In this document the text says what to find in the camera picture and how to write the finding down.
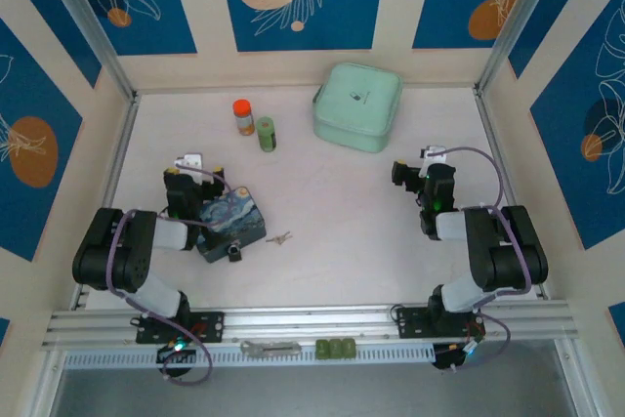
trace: mint green container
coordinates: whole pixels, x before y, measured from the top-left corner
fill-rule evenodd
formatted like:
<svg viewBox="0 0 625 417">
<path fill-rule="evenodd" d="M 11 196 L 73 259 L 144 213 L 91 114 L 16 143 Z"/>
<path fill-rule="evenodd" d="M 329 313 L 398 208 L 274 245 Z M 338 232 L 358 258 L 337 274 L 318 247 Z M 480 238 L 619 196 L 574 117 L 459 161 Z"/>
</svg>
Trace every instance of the mint green container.
<svg viewBox="0 0 625 417">
<path fill-rule="evenodd" d="M 325 141 L 372 153 L 382 151 L 403 81 L 378 68 L 339 63 L 313 99 L 314 133 Z"/>
</svg>

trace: enclosure wall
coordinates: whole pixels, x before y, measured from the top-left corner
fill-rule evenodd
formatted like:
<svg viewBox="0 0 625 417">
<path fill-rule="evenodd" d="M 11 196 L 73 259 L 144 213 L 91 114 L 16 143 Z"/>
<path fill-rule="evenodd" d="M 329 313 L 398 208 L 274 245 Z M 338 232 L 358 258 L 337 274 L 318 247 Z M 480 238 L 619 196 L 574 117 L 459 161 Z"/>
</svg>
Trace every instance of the enclosure wall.
<svg viewBox="0 0 625 417">
<path fill-rule="evenodd" d="M 50 313 L 69 304 L 128 104 L 103 71 L 92 87 L 29 0 L 0 0 L 0 19 L 0 414 L 13 415 Z"/>
<path fill-rule="evenodd" d="M 624 1 L 569 0 L 527 67 L 513 53 L 486 93 L 552 293 L 570 302 L 615 415 L 625 408 L 625 354 L 608 313 L 625 300 Z"/>
</svg>

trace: orange spice jar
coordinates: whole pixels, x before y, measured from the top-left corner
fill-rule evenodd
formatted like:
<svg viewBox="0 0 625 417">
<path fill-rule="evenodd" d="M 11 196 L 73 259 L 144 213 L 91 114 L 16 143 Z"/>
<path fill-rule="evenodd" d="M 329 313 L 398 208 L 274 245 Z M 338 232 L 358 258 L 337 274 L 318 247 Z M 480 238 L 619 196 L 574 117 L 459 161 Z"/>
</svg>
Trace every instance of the orange spice jar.
<svg viewBox="0 0 625 417">
<path fill-rule="evenodd" d="M 249 136 L 254 134 L 254 116 L 252 116 L 252 105 L 247 100 L 236 100 L 232 104 L 232 111 L 236 118 L 236 127 L 239 134 Z"/>
</svg>

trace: orange lid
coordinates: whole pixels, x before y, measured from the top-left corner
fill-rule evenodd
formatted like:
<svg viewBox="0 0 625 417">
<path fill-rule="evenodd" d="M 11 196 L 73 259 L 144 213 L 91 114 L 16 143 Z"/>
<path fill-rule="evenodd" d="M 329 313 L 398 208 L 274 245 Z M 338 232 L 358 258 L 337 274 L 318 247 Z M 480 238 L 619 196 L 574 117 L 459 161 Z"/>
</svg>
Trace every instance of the orange lid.
<svg viewBox="0 0 625 417">
<path fill-rule="evenodd" d="M 252 112 L 252 106 L 247 100 L 237 100 L 232 104 L 232 110 L 235 115 L 243 117 Z"/>
</svg>

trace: white table surface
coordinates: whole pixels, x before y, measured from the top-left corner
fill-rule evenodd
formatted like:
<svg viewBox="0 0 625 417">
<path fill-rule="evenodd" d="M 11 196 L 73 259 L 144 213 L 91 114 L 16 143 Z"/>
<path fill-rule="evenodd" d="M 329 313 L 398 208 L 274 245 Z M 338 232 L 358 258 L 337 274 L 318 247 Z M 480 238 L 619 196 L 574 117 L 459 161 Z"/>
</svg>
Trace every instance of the white table surface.
<svg viewBox="0 0 625 417">
<path fill-rule="evenodd" d="M 196 250 L 154 250 L 151 269 L 184 291 L 192 308 L 424 302 L 437 285 L 469 268 L 465 242 L 422 234 L 415 194 L 391 183 L 391 169 L 396 159 L 418 166 L 426 145 L 489 151 L 472 91 L 406 87 L 388 147 L 369 154 L 314 135 L 316 90 L 142 97 L 114 207 L 161 210 L 163 170 L 177 156 L 201 152 L 206 169 L 222 165 L 233 188 L 250 189 L 268 237 L 293 234 L 282 246 L 261 240 L 245 247 L 239 263 L 208 264 Z M 250 100 L 257 118 L 273 119 L 274 152 L 262 152 L 256 135 L 237 133 L 231 103 L 238 98 Z M 485 159 L 462 152 L 447 162 L 457 168 L 456 206 L 495 200 L 497 179 Z M 89 309 L 125 307 L 93 290 L 87 302 Z"/>
</svg>

